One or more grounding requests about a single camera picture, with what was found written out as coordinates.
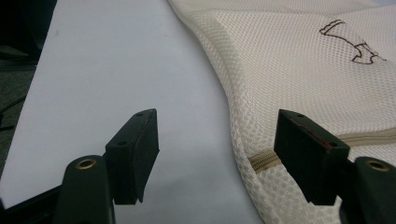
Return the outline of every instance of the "white cloth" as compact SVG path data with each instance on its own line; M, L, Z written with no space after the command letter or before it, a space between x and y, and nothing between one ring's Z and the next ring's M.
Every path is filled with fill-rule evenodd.
M227 94L235 158L265 222L338 223L338 206L306 203L283 165L256 174L248 158L273 147L279 108L335 135L396 128L396 5L169 1ZM361 155L396 164L396 145L353 147L350 159Z

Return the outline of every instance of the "screw hole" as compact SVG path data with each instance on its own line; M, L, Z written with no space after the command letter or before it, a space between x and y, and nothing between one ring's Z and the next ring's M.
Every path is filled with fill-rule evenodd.
M366 164L377 171L387 172L389 170L389 167L380 161L367 161Z
M125 146L125 145L126 145L126 142L125 142L125 141L118 142L117 145L119 145L120 147L122 147L122 146Z
M77 163L76 168L78 168L79 170L86 170L86 169L90 169L95 164L96 164L96 160L87 159L87 160L83 160L83 161L80 161L79 163Z

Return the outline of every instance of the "white surface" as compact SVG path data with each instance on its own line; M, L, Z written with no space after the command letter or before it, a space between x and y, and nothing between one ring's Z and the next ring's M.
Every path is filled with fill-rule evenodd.
M10 207L105 152L132 114L158 110L143 204L117 223L261 223L234 162L223 89L164 0L58 0L0 181Z

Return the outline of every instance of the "zipper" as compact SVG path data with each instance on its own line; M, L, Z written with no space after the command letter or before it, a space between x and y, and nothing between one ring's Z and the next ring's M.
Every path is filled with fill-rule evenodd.
M338 138L350 147L392 144L396 143L396 128L376 133L343 134ZM273 149L266 149L248 160L256 174L282 163Z

